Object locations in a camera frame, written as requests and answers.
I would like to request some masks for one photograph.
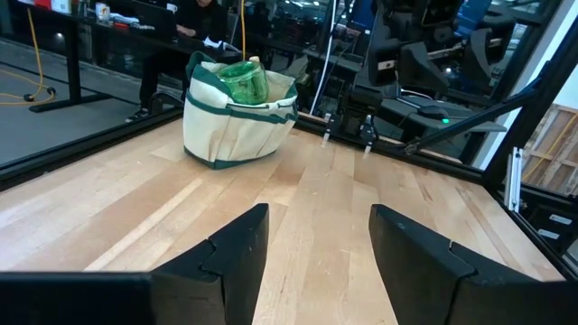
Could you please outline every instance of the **shoe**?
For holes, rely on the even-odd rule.
[[[132,114],[131,116],[127,117],[125,122],[131,123],[136,121],[139,118],[147,117],[151,115],[151,111],[148,108],[141,107],[136,113]]]

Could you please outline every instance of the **white bag with green trim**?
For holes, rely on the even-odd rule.
[[[274,153],[298,116],[293,78],[267,71],[266,103],[241,105],[214,74],[224,67],[200,52],[193,53],[187,65],[191,87],[184,106],[184,149],[212,169]]]

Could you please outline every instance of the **black pants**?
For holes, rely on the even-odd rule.
[[[190,82],[187,79],[185,67],[189,63],[190,56],[178,51],[162,50],[143,62],[143,81],[141,82],[140,100],[141,107],[148,108],[151,96],[156,92],[156,86],[159,83],[159,74],[166,73],[171,77],[182,80],[182,96],[184,100],[185,91]]]

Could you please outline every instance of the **wooden crate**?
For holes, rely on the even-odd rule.
[[[563,194],[578,194],[578,109],[553,104],[524,148],[522,178]]]

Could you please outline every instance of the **green container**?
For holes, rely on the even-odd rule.
[[[259,62],[242,61],[217,72],[239,104],[259,105],[269,97],[265,68]]]

